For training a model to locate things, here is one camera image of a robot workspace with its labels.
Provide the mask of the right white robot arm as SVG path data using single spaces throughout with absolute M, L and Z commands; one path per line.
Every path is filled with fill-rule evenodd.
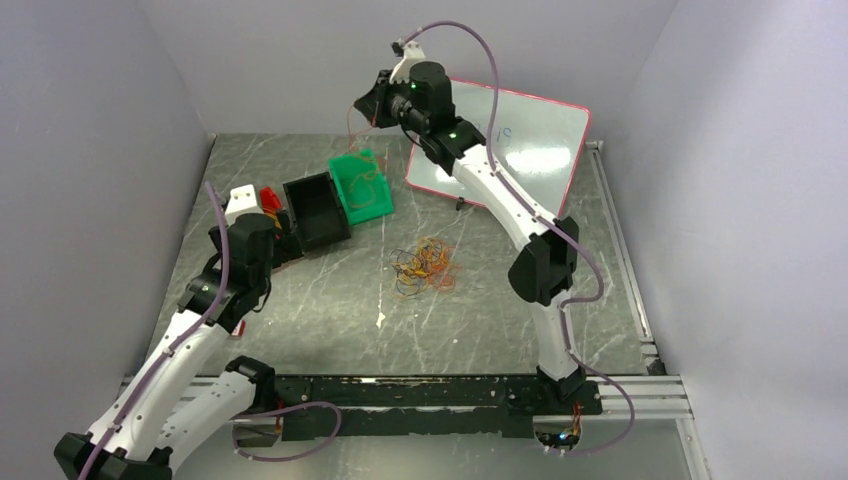
M 416 135 L 426 158 L 480 196 L 506 231 L 517 251 L 508 281 L 530 308 L 539 344 L 540 402 L 550 413 L 565 413 L 586 380 L 565 311 L 577 266 L 576 226 L 538 205 L 490 157 L 483 133 L 458 115 L 453 87 L 441 64 L 418 63 L 404 81 L 392 80 L 391 74 L 389 69 L 379 71 L 354 108 L 373 127 L 399 127 Z

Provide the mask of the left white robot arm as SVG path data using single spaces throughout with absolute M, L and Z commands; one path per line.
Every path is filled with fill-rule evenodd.
M 170 479 L 212 433 L 240 414 L 261 416 L 280 402 L 273 367 L 232 360 L 212 386 L 179 403 L 199 369 L 271 291 L 280 232 L 263 213 L 245 213 L 209 235 L 216 248 L 186 287 L 142 368 L 85 433 L 67 433 L 54 457 L 69 479 Z

